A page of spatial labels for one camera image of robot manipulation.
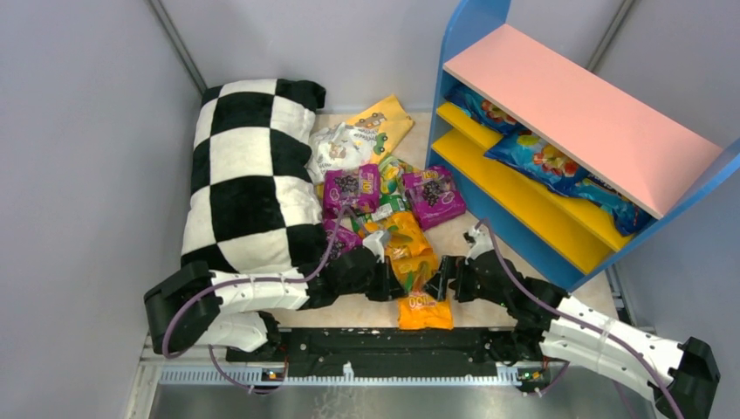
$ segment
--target yellow snack bag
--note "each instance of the yellow snack bag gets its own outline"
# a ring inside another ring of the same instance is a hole
[[[454,326],[449,299],[436,301],[421,287],[439,267],[434,253],[391,262],[395,276],[408,291],[408,297],[398,300],[398,327],[418,330],[426,327],[451,329]]]
[[[375,146],[370,163],[378,164],[390,154],[414,126],[414,120],[403,110],[394,94],[370,106],[364,112],[346,121],[349,125],[374,129]]]
[[[383,229],[391,234],[391,239],[386,245],[386,255],[391,259],[411,258],[433,253],[432,245],[421,231],[414,214],[408,211],[396,212],[377,222],[365,223],[365,228],[371,233]],[[358,234],[365,238],[362,230]]]

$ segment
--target metal floor plate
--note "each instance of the metal floor plate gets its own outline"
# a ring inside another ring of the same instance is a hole
[[[167,379],[163,371],[162,379]],[[518,390],[475,385],[289,385],[267,396],[246,395],[230,385],[162,381],[151,419],[629,419],[613,384],[583,368],[572,367],[545,397],[522,397]],[[627,390],[639,418],[653,418],[650,405]]]

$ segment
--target gray wall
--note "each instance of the gray wall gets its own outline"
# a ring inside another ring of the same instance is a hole
[[[121,417],[198,94],[141,0],[0,2],[0,417]]]
[[[721,146],[740,137],[740,3],[642,0],[600,75]],[[714,348],[722,369],[712,417],[737,417],[740,174],[619,263],[641,321]]]
[[[390,93],[409,110],[429,110],[442,35],[458,2],[163,1],[209,86],[314,79],[334,112],[362,110]],[[584,65],[619,4],[512,0],[508,23]]]

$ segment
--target yellow shelf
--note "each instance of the yellow shelf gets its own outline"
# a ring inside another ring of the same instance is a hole
[[[550,194],[545,186],[484,157],[482,149],[460,131],[451,130],[432,148],[580,271],[592,271],[612,253],[570,214],[544,199]]]
[[[493,145],[502,138],[501,134],[478,124],[469,118],[465,112],[449,102],[446,102],[437,108],[437,114],[460,133],[468,137],[468,139],[473,140],[473,142],[475,142],[475,144],[480,148],[480,150],[477,151],[480,155],[482,155],[484,151],[493,147]],[[546,201],[558,206],[568,216],[579,223],[581,227],[590,231],[601,241],[601,243],[606,244],[613,251],[619,251],[629,243],[630,240],[632,240],[633,236],[622,236],[617,229],[614,228],[612,216],[596,205],[585,199],[566,198],[555,195],[547,190],[545,186],[530,179],[526,180],[533,183],[532,186],[534,187],[534,190],[532,192],[538,193]]]
[[[475,141],[483,150],[493,147],[503,136],[492,129],[472,120],[459,107],[444,102],[437,108],[437,114],[447,121],[454,129],[464,133],[468,138]]]

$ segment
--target wooden shelf board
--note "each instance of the wooden shelf board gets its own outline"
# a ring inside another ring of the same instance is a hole
[[[507,24],[443,68],[656,218],[722,152]]]
[[[437,108],[437,114],[456,130],[460,131],[480,146],[480,154],[493,147],[493,145],[502,137],[501,134],[473,121],[465,114],[465,112],[451,103],[444,103]],[[627,245],[634,236],[622,236],[617,229],[614,228],[612,216],[593,203],[590,203],[585,199],[566,198],[564,196],[555,195],[547,190],[544,185],[539,184],[532,179],[527,179],[524,176],[522,177],[524,178],[522,182],[528,182],[531,184],[528,185],[530,193],[541,195],[547,201],[560,207],[567,215],[576,220],[582,227],[590,231],[613,251],[619,251]]]
[[[581,272],[590,272],[612,253],[559,206],[532,192],[532,186],[541,185],[487,159],[461,132],[452,129],[432,148]]]

